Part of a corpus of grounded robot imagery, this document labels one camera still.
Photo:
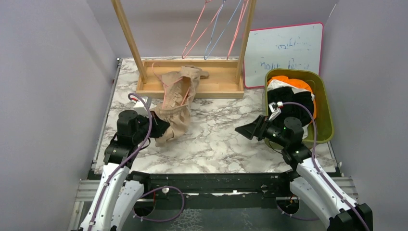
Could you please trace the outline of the beige shorts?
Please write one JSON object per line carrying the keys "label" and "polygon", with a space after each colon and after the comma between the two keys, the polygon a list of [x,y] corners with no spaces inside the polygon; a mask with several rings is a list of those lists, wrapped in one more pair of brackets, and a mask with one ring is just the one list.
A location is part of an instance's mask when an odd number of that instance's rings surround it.
{"label": "beige shorts", "polygon": [[159,119],[169,123],[164,134],[155,139],[155,146],[165,146],[168,142],[184,135],[191,123],[191,103],[201,79],[209,78],[209,73],[193,65],[183,65],[179,71],[156,75],[164,89],[163,102],[153,111]]}

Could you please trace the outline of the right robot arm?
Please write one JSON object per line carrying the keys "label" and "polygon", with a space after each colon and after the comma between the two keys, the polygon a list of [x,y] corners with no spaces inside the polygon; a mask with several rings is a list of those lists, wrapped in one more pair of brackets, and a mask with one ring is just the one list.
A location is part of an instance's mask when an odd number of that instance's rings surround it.
{"label": "right robot arm", "polygon": [[371,231],[373,212],[367,204],[359,204],[323,170],[312,152],[302,142],[301,121],[295,117],[284,120],[281,128],[266,116],[235,128],[251,140],[268,139],[282,146],[285,163],[292,170],[278,182],[278,191],[285,196],[292,193],[317,215],[328,231]]}

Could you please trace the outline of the pink wire hanger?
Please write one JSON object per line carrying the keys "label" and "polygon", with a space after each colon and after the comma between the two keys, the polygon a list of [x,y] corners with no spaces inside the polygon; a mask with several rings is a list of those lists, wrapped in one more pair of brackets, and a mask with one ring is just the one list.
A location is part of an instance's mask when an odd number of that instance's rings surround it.
{"label": "pink wire hanger", "polygon": [[234,36],[233,36],[233,39],[231,41],[230,48],[229,48],[229,51],[228,51],[228,54],[227,54],[227,60],[229,59],[231,51],[232,51],[233,46],[235,44],[238,32],[239,32],[240,27],[241,27],[241,23],[242,23],[243,18],[245,16],[245,12],[246,12],[248,3],[249,3],[249,0],[244,0],[243,3],[242,3],[242,8],[241,8],[240,15],[239,15],[239,18],[238,18],[238,22],[237,22],[237,25],[236,25],[236,29],[235,29],[235,32],[234,32]]}

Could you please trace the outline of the pink framed whiteboard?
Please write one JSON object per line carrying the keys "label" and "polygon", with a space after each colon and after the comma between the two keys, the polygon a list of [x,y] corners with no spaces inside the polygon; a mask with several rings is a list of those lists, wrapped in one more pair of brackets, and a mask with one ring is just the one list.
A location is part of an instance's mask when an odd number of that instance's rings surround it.
{"label": "pink framed whiteboard", "polygon": [[320,73],[323,23],[252,29],[243,62],[243,81],[248,89],[264,85],[273,69]]}

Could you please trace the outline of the olive green plastic bin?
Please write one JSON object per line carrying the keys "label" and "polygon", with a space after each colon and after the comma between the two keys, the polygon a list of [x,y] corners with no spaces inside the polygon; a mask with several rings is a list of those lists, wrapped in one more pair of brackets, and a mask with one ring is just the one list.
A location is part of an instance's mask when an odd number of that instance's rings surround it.
{"label": "olive green plastic bin", "polygon": [[306,70],[278,68],[267,72],[265,83],[275,76],[287,76],[289,79],[299,79],[311,87],[315,95],[317,107],[317,118],[315,119],[317,125],[317,144],[329,142],[334,135],[334,128],[325,84],[320,76]]}

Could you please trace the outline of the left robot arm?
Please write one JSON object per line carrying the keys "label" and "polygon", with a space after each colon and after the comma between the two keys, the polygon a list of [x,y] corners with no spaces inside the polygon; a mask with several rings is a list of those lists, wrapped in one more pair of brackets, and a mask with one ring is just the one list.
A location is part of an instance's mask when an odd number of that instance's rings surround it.
{"label": "left robot arm", "polygon": [[119,231],[136,201],[151,193],[150,176],[131,171],[138,152],[150,138],[159,138],[170,127],[153,111],[119,113],[117,132],[104,152],[101,181],[80,231]]}

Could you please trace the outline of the black shorts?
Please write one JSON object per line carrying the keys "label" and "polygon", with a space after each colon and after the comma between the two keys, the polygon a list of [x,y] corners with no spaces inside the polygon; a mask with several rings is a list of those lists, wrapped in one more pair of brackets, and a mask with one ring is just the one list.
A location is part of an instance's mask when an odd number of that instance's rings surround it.
{"label": "black shorts", "polygon": [[[302,104],[306,107],[311,114],[314,112],[313,100],[311,99],[311,93],[304,91],[294,94],[291,87],[282,87],[267,92],[268,103],[272,102],[293,102]],[[277,116],[272,124],[282,128],[284,126],[284,120],[287,117],[295,117],[299,119],[302,126],[307,126],[311,123],[311,117],[306,110],[298,105],[288,104],[281,108],[281,114]]]}

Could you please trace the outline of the blue wire hanger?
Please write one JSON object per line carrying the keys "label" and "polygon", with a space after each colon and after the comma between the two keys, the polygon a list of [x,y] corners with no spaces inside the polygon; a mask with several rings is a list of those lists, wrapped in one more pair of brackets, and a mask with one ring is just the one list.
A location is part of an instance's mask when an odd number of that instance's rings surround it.
{"label": "blue wire hanger", "polygon": [[244,2],[244,0],[237,1],[235,9],[232,11],[232,13],[231,13],[229,19],[227,20],[227,22],[223,24],[223,28],[218,29],[219,18],[222,15],[222,11],[223,11],[224,7],[227,4],[227,0],[222,1],[221,6],[220,6],[220,10],[216,13],[215,19],[214,19],[214,21],[212,23],[210,39],[209,39],[209,42],[208,42],[208,44],[207,44],[207,46],[206,46],[206,48],[204,50],[204,55],[203,55],[204,60],[207,60],[210,57],[210,55],[212,54],[212,52],[216,48],[217,44],[219,43],[220,39],[223,37],[227,27],[230,25],[231,21],[233,20],[234,16],[236,15],[236,13],[238,11],[238,7],[241,6],[243,2]]}

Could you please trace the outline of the orange shorts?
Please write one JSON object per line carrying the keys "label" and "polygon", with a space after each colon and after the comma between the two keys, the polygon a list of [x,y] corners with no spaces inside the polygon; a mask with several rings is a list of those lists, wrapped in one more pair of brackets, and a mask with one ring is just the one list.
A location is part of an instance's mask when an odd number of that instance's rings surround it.
{"label": "orange shorts", "polygon": [[311,93],[311,99],[313,100],[314,105],[313,118],[316,119],[317,112],[315,95],[313,94],[312,88],[306,82],[300,79],[288,78],[287,76],[275,76],[267,81],[268,91],[282,87],[291,87],[294,94],[309,91]]}

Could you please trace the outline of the white shorts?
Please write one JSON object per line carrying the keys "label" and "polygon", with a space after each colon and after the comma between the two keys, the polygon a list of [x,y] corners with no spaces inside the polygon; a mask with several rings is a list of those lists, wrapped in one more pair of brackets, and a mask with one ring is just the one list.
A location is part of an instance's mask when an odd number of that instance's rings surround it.
{"label": "white shorts", "polygon": [[[311,88],[302,80],[288,79],[285,76],[278,76],[271,79],[267,86],[267,101],[272,102],[293,102],[306,107],[313,118],[316,118],[315,95]],[[272,124],[282,128],[284,120],[288,117],[295,117],[301,121],[304,130],[303,139],[308,136],[308,126],[312,122],[309,114],[300,106],[289,104],[281,108],[281,114],[273,119]]]}

